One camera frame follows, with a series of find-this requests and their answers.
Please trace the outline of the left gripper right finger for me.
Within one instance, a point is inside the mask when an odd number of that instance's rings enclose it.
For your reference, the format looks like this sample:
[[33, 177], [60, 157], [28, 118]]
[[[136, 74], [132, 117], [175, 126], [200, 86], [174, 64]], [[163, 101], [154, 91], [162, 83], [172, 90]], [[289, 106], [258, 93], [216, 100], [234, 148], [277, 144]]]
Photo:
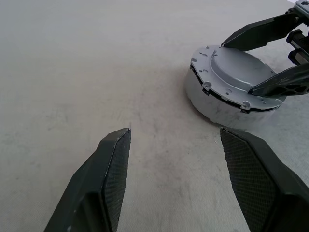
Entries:
[[309, 187], [261, 138], [221, 128], [233, 192], [250, 232], [309, 232]]

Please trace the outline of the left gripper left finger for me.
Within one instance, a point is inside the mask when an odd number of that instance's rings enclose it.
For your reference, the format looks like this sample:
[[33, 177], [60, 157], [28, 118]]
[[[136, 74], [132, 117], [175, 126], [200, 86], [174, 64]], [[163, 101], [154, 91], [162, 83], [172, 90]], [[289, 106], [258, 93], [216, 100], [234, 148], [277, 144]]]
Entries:
[[131, 130], [104, 137], [69, 181], [43, 232], [117, 232]]

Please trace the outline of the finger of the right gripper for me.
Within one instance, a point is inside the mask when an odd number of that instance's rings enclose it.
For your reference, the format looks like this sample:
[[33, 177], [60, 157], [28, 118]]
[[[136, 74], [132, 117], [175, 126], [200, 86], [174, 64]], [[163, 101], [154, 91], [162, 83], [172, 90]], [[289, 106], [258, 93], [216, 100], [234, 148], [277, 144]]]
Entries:
[[309, 94], [309, 63], [288, 68], [253, 86], [249, 93], [261, 97]]
[[268, 42], [286, 37], [293, 29], [302, 24], [302, 14], [296, 10], [273, 18], [248, 24], [234, 32], [221, 47], [234, 48], [239, 51], [250, 51]]

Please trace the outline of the grey round motor lid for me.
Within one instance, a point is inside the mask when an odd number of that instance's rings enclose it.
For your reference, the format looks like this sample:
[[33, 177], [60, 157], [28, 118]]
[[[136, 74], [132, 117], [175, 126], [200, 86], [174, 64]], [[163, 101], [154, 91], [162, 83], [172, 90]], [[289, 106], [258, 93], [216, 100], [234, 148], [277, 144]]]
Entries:
[[250, 93], [275, 72], [246, 52], [218, 45], [202, 47], [193, 53], [190, 68], [205, 94], [247, 113], [272, 111], [285, 101]]

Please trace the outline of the round silver motor housing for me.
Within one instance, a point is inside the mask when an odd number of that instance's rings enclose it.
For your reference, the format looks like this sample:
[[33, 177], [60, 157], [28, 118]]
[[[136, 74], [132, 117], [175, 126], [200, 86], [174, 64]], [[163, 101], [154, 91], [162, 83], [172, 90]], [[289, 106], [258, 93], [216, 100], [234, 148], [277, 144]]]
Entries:
[[258, 128], [269, 121], [276, 112], [275, 109], [264, 112], [253, 110], [247, 112], [207, 94], [192, 69], [186, 75], [184, 86], [192, 105], [211, 122], [222, 126], [240, 130]]

